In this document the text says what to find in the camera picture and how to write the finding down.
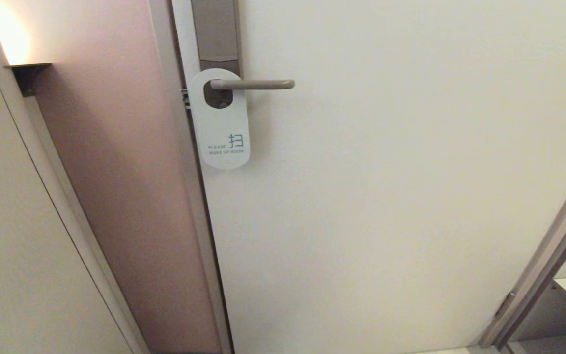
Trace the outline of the white plastic door hanger sign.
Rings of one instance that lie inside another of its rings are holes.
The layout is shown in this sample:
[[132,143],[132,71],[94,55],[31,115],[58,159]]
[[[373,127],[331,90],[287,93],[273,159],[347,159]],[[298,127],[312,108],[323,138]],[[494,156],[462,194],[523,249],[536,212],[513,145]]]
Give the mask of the white plastic door hanger sign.
[[187,85],[198,150],[203,161],[218,170],[234,170],[250,158],[249,117],[243,90],[233,91],[226,108],[206,102],[204,87],[214,79],[238,80],[229,70],[213,68],[196,74]]

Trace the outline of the white room door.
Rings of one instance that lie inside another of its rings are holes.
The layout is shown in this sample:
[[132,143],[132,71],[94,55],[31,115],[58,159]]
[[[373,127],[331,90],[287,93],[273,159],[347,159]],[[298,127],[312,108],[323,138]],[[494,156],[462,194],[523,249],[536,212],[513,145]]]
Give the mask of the white room door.
[[237,0],[250,158],[202,167],[234,354],[475,344],[566,198],[566,0]]

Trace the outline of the brown metal door lock plate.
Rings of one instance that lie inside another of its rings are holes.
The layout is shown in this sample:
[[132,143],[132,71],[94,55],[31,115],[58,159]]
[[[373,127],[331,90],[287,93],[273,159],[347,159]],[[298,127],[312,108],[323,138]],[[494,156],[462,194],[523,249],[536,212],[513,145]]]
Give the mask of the brown metal door lock plate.
[[237,0],[191,0],[201,70],[241,76]]

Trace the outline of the grey metal hinge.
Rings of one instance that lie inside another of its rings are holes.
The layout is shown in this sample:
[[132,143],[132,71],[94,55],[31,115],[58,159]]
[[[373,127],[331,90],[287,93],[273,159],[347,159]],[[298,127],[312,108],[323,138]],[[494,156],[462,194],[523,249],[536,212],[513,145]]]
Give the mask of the grey metal hinge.
[[514,291],[510,291],[505,296],[503,302],[500,304],[499,308],[497,309],[496,313],[494,314],[495,319],[499,318],[500,316],[502,316],[507,311],[507,308],[512,304],[515,297],[516,297],[516,293]]

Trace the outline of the grey wardrobe bottom board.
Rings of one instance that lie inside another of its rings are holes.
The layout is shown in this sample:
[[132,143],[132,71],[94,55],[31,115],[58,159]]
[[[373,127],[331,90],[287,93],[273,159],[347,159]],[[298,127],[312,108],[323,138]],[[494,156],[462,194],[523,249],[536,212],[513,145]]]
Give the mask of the grey wardrobe bottom board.
[[502,354],[566,354],[566,335],[537,340],[510,341]]

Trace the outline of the dark wall light bracket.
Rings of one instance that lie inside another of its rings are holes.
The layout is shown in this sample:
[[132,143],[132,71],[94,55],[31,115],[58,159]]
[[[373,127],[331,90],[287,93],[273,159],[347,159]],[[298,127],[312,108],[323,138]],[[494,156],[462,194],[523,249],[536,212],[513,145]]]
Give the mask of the dark wall light bracket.
[[24,98],[35,95],[34,81],[40,76],[41,72],[49,67],[52,67],[51,63],[29,63],[9,66]]

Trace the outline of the grey wardrobe frame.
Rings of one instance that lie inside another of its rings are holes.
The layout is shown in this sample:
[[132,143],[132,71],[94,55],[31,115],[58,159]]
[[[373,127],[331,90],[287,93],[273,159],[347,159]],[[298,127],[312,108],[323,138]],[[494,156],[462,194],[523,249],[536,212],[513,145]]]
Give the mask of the grey wardrobe frame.
[[566,199],[519,280],[512,287],[511,291],[516,293],[515,299],[502,316],[493,318],[478,340],[478,346],[494,347],[498,350],[504,347],[546,291],[564,262],[566,262]]

